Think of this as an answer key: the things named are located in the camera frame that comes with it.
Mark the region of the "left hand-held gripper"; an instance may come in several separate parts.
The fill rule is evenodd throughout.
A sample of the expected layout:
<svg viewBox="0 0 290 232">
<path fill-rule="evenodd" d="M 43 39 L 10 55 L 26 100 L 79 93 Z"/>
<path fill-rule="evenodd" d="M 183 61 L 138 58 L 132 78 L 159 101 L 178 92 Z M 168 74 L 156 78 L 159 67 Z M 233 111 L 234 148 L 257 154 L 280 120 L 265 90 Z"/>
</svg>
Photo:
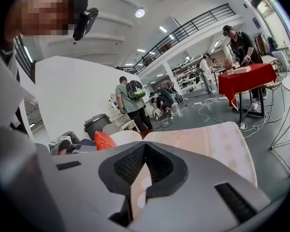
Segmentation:
<svg viewBox="0 0 290 232">
<path fill-rule="evenodd" d="M 80 140 L 73 131 L 68 131 L 51 141 L 49 151 L 51 155 L 72 154 L 77 149 Z"/>
</svg>

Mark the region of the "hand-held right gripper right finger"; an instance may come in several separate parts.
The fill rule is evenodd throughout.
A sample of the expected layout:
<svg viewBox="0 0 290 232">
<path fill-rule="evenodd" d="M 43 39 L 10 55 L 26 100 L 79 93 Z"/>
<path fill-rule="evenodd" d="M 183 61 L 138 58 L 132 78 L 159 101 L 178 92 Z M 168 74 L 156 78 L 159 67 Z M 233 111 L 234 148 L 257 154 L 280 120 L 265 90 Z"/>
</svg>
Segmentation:
<svg viewBox="0 0 290 232">
<path fill-rule="evenodd" d="M 270 199 L 260 189 L 218 160 L 169 145 L 157 145 L 184 160 L 188 177 L 172 195 L 149 198 L 129 230 L 224 232 L 233 229 L 240 221 L 215 188 L 224 183 L 251 207 L 251 217 L 269 205 Z"/>
</svg>

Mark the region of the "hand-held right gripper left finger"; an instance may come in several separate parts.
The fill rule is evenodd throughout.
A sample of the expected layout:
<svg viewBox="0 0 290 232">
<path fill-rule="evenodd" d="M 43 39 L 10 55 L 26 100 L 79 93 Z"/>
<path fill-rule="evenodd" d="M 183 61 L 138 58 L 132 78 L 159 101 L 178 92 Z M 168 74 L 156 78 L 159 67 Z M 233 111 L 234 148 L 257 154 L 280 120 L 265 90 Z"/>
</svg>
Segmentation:
<svg viewBox="0 0 290 232">
<path fill-rule="evenodd" d="M 42 187 L 36 227 L 43 232 L 146 232 L 146 214 L 132 219 L 131 186 L 113 168 L 118 159 L 144 146 L 145 142 L 134 142 L 52 157 L 44 145 L 37 144 Z"/>
</svg>

